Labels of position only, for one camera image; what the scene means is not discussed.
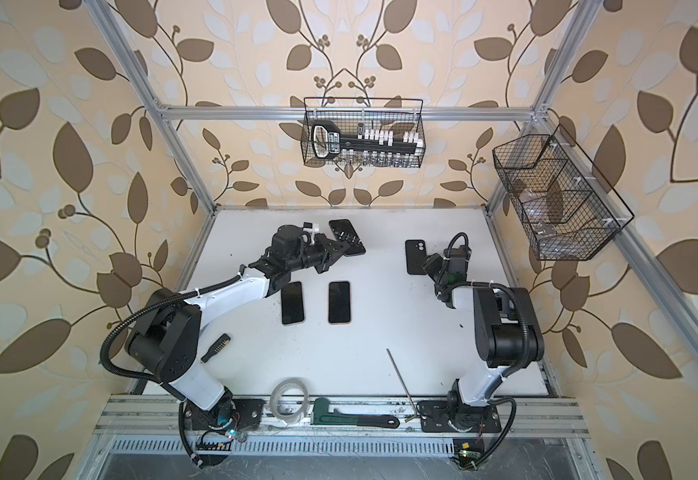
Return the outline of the black phone case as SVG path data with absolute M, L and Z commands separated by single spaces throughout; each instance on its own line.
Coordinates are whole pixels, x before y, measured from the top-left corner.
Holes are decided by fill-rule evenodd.
M 425 275 L 424 263 L 427 249 L 424 240 L 409 239 L 405 241 L 406 270 L 409 275 Z

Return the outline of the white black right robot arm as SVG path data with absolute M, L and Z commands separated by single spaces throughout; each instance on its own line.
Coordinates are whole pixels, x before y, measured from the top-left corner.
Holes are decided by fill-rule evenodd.
M 423 264 L 433 280 L 435 297 L 450 309 L 473 315 L 477 352 L 486 364 L 483 374 L 468 374 L 454 381 L 447 400 L 449 427 L 465 433 L 481 429 L 485 417 L 498 406 L 510 407 L 508 419 L 490 445 L 481 451 L 462 449 L 451 458 L 463 471 L 476 471 L 487 463 L 514 426 L 518 401 L 497 398 L 499 387 L 544 354 L 543 335 L 529 291 L 495 281 L 470 280 L 471 253 L 468 235 L 459 232 L 442 254 L 429 255 Z

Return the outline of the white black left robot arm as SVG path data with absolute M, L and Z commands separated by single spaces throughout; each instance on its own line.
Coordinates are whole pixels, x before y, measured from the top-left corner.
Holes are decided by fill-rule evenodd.
M 240 421 L 231 391 L 209 373 L 198 355 L 203 331 L 223 315 L 273 296 L 290 283 L 295 271 L 327 272 L 349 248 L 311 223 L 283 225 L 261 257 L 241 265 L 232 278 L 181 293 L 155 291 L 143 308 L 112 328 L 100 347 L 100 364 L 115 376 L 158 384 L 178 400 L 182 447 L 202 469 L 207 461 L 186 435 L 189 407 L 206 414 L 211 430 L 226 433 Z

